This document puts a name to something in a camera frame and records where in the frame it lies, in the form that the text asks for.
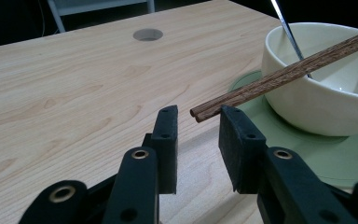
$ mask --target wooden chopstick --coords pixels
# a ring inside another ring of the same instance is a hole
[[[344,40],[333,47],[293,63],[257,81],[221,95],[190,110],[197,122],[202,122],[220,113],[221,105],[241,105],[268,91],[272,91],[297,78],[342,59],[358,51],[358,35]]]

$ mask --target light green saucer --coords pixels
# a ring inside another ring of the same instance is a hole
[[[260,71],[247,74],[234,82],[231,90],[259,78]],[[358,135],[327,137],[300,131],[281,119],[264,96],[237,108],[266,136],[269,147],[292,149],[324,183],[351,189],[358,182]]]

